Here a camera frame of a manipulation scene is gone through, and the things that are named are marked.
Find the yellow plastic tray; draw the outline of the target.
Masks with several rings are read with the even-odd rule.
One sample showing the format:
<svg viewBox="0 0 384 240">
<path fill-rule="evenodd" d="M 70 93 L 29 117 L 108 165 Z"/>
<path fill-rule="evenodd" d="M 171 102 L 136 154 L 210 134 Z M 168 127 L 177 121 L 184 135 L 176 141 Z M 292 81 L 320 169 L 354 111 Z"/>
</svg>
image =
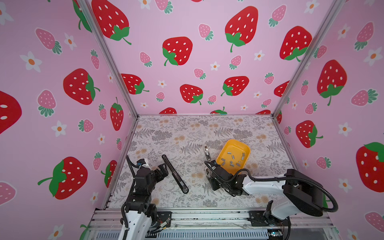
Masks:
<svg viewBox="0 0 384 240">
<path fill-rule="evenodd" d="M 251 149 L 248 145 L 232 139 L 226 142 L 216 162 L 228 173 L 234 175 L 245 167 L 250 154 Z"/>
</svg>

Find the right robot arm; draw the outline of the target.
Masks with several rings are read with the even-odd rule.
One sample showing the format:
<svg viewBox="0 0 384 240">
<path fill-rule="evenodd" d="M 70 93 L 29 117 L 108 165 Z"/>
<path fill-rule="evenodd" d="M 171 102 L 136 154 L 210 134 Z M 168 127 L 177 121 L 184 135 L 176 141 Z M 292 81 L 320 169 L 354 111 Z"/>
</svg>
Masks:
<svg viewBox="0 0 384 240">
<path fill-rule="evenodd" d="M 277 201 L 269 201 L 263 213 L 250 219 L 262 225 L 276 226 L 299 213 L 321 217 L 324 212 L 335 213 L 339 209 L 329 191 L 294 169 L 276 177 L 253 177 L 248 169 L 231 174 L 216 161 L 205 161 L 205 165 L 214 191 L 224 189 L 232 197 L 255 194 L 282 196 Z"/>
</svg>

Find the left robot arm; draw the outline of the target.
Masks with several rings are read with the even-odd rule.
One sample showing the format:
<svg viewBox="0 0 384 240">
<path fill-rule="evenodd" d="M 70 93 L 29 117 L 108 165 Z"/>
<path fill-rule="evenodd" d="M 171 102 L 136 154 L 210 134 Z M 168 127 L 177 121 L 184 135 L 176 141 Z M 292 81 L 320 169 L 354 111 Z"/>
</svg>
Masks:
<svg viewBox="0 0 384 240">
<path fill-rule="evenodd" d="M 168 224 L 158 215 L 156 204 L 152 203 L 152 192 L 157 183 L 169 175 L 167 165 L 161 164 L 151 170 L 146 159 L 140 159 L 136 164 L 126 156 L 128 166 L 133 176 L 129 195 L 121 207 L 121 224 L 119 240 L 143 240 L 148 235 L 156 235 Z"/>
</svg>

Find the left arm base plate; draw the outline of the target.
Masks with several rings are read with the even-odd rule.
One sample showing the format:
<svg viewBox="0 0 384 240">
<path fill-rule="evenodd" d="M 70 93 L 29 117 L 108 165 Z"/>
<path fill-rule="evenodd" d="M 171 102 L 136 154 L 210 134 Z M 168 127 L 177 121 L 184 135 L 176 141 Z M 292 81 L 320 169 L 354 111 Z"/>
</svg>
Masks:
<svg viewBox="0 0 384 240">
<path fill-rule="evenodd" d="M 172 222 L 172 212 L 160 211 L 157 217 L 153 220 L 150 229 L 169 228 Z"/>
</svg>

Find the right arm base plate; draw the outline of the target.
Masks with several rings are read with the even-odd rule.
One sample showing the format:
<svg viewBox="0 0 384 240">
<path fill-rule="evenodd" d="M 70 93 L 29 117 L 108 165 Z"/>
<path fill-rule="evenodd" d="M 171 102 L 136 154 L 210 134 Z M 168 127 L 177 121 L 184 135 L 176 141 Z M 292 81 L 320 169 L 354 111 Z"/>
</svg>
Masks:
<svg viewBox="0 0 384 240">
<path fill-rule="evenodd" d="M 287 218 L 280 220 L 272 215 L 266 217 L 265 211 L 249 211 L 247 220 L 253 227 L 290 227 L 291 222 Z"/>
</svg>

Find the aluminium front rail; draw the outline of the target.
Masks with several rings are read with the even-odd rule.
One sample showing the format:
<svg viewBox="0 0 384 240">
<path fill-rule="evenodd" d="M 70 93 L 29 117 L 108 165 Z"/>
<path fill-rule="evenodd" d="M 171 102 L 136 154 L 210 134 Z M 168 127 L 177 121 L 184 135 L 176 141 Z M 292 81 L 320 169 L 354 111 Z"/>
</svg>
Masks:
<svg viewBox="0 0 384 240">
<path fill-rule="evenodd" d="M 255 222 L 261 208 L 171 209 L 168 226 L 148 240 L 339 240 L 339 232 L 327 214 L 310 217 L 297 214 L 277 227 Z"/>
</svg>

